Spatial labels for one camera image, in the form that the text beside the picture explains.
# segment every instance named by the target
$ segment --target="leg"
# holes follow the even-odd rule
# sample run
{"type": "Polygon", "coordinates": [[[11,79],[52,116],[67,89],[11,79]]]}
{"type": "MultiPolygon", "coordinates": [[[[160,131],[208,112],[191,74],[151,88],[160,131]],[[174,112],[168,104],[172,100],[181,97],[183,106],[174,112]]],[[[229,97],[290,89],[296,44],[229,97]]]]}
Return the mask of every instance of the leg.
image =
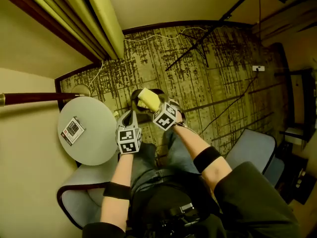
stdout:
{"type": "Polygon", "coordinates": [[[141,143],[138,153],[134,154],[131,174],[131,186],[144,173],[149,170],[155,170],[155,151],[154,144],[141,143]]]}
{"type": "Polygon", "coordinates": [[[185,172],[199,174],[180,137],[171,129],[165,132],[168,141],[167,165],[185,172]]]}

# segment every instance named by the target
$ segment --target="black wristband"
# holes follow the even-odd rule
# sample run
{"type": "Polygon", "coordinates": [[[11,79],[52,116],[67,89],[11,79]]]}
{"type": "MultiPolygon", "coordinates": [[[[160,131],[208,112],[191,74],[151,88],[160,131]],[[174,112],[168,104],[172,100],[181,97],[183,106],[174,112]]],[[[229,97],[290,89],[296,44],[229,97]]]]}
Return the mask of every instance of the black wristband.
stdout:
{"type": "Polygon", "coordinates": [[[105,187],[104,196],[129,200],[131,196],[131,187],[109,182],[105,187]]]}
{"type": "Polygon", "coordinates": [[[213,146],[210,146],[196,156],[194,159],[194,165],[198,172],[201,173],[220,156],[219,152],[213,146]]]}

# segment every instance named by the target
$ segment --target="person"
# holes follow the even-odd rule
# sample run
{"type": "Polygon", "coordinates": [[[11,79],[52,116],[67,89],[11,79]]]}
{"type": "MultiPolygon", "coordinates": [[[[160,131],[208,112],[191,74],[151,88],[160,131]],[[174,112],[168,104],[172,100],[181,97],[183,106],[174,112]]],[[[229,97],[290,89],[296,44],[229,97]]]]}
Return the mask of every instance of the person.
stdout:
{"type": "Polygon", "coordinates": [[[155,167],[152,144],[120,157],[100,222],[86,225],[83,238],[125,237],[127,220],[132,236],[140,238],[300,237],[292,211],[251,163],[232,170],[184,126],[173,126],[165,137],[169,152],[163,168],[155,167]]]}

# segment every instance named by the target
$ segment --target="yellow sponge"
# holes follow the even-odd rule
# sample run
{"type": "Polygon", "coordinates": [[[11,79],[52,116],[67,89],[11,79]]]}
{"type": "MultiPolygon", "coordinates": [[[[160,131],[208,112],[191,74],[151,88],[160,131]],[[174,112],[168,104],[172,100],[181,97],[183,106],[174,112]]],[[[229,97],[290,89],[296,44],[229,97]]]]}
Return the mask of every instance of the yellow sponge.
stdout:
{"type": "Polygon", "coordinates": [[[153,112],[159,110],[160,99],[159,96],[150,91],[148,88],[144,88],[138,95],[138,98],[145,103],[145,105],[153,112]]]}

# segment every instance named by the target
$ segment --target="jeans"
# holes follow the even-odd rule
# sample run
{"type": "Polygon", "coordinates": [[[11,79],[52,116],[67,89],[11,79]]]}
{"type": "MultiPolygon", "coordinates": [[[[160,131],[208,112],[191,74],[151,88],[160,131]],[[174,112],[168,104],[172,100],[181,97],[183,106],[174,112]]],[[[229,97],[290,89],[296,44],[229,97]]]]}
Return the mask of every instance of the jeans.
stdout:
{"type": "Polygon", "coordinates": [[[180,172],[200,174],[180,137],[172,130],[165,132],[168,140],[167,163],[164,168],[155,167],[154,144],[142,143],[140,151],[134,154],[131,175],[132,194],[169,180],[180,172]]]}

